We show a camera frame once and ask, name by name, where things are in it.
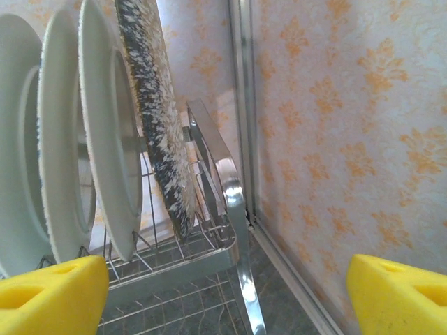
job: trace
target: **metal dish rack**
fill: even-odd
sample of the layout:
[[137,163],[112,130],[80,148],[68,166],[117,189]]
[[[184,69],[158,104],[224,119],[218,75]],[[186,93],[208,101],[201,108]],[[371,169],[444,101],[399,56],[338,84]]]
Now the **metal dish rack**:
[[[196,212],[198,224],[182,244],[176,237],[159,241],[153,220],[149,229],[152,243],[143,233],[134,232],[136,252],[131,262],[114,258],[104,235],[102,253],[108,263],[110,288],[98,334],[222,334],[223,323],[232,329],[226,334],[246,334],[246,329],[265,334],[251,275],[242,183],[203,103],[195,100],[187,105],[189,127],[184,133],[195,147],[198,160],[192,164],[197,193],[204,202]],[[147,178],[150,193],[152,172],[145,158],[144,162],[143,178]],[[233,266],[239,281],[236,286],[231,285],[227,272]],[[196,303],[191,307],[188,299]],[[248,316],[246,327],[239,322],[240,309],[247,312],[242,311]],[[196,318],[199,324],[194,333],[182,331],[189,318]]]

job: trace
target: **gray tile floor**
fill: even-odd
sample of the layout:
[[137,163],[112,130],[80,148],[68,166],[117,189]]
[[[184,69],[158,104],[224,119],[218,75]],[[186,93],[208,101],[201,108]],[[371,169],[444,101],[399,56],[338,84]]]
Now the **gray tile floor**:
[[[318,334],[252,236],[250,254],[268,334]],[[240,297],[237,273],[230,269],[105,311],[97,334],[249,334],[235,297]]]

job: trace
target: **wall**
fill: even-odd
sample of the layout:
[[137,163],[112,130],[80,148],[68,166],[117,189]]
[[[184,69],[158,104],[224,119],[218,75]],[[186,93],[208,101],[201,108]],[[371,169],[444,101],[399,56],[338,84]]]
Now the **wall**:
[[357,334],[354,253],[447,273],[447,4],[253,10],[261,216]]
[[[118,34],[113,0],[98,0]],[[229,27],[229,12],[226,1],[211,0],[158,0],[163,33],[177,95],[177,107],[186,116],[186,101],[203,99],[212,118],[228,145],[236,166],[239,167],[239,144],[235,118],[235,88],[233,76],[233,52]],[[45,27],[59,0],[0,0],[0,13],[15,13],[26,19],[42,38]],[[78,21],[81,0],[68,0],[75,22]],[[143,184],[148,195],[147,184]],[[145,197],[142,211],[142,226],[152,222],[150,201]],[[154,190],[155,221],[168,218],[161,194]],[[101,211],[96,213],[96,222],[102,221]],[[99,242],[102,232],[97,232]]]

